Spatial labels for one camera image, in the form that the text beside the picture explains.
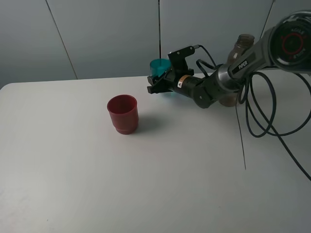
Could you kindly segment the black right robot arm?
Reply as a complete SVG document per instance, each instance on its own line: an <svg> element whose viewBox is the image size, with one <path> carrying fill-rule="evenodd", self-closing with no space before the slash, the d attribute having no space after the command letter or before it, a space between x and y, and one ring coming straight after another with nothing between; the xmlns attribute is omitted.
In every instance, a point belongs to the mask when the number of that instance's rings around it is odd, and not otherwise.
<svg viewBox="0 0 311 233"><path fill-rule="evenodd" d="M311 12L297 11L267 30L263 37L231 65L221 65L203 78L194 76L185 58L198 45L169 53L170 68L161 76L149 76L149 94L176 92L208 108L230 93L237 93L246 78L265 67L276 66L291 73L311 71Z"/></svg>

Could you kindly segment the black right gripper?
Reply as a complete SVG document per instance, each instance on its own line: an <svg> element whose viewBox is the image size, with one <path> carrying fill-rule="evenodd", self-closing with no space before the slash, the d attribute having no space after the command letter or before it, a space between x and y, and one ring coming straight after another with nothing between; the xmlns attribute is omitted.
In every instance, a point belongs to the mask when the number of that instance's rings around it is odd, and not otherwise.
<svg viewBox="0 0 311 233"><path fill-rule="evenodd" d="M186 97L192 97L192 90L204 80L205 78L195 77L193 69L177 71L172 70L172 68L158 69L147 77L150 84L147 91L149 94L175 92Z"/></svg>

